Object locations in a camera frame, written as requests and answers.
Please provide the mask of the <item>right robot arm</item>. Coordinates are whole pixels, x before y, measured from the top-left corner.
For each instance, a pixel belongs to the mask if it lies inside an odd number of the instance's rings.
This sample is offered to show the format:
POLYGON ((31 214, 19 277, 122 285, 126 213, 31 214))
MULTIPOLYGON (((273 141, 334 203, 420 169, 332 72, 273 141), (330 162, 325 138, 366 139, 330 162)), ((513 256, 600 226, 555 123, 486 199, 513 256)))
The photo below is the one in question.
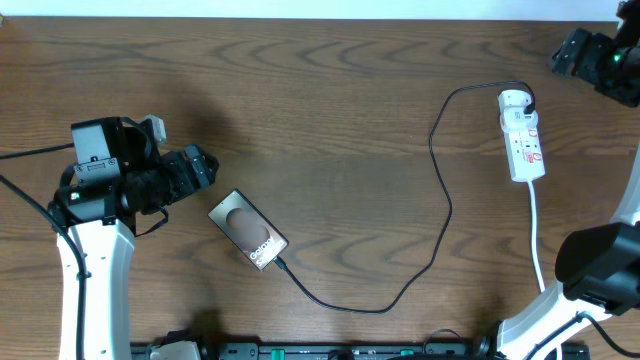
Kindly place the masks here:
MULTIPOLYGON (((553 72, 575 76, 628 107, 639 105, 639 2, 620 2, 615 37, 572 30, 551 57, 553 72)), ((639 168, 632 168, 608 224, 567 236, 555 279, 517 315, 480 340, 478 358, 544 359, 587 326, 639 306, 639 168)))

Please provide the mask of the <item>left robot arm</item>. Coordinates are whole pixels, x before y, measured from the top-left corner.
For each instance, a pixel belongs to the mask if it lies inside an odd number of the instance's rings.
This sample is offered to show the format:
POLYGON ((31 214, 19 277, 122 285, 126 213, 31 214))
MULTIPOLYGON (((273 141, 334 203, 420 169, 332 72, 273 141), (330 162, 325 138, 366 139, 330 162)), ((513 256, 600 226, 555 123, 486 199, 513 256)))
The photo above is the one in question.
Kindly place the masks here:
POLYGON ((62 179, 49 212, 61 231, 63 266, 59 356, 131 356, 128 273, 137 214, 167 206, 211 186, 217 159, 197 145, 160 154, 154 145, 76 144, 75 183, 62 179))

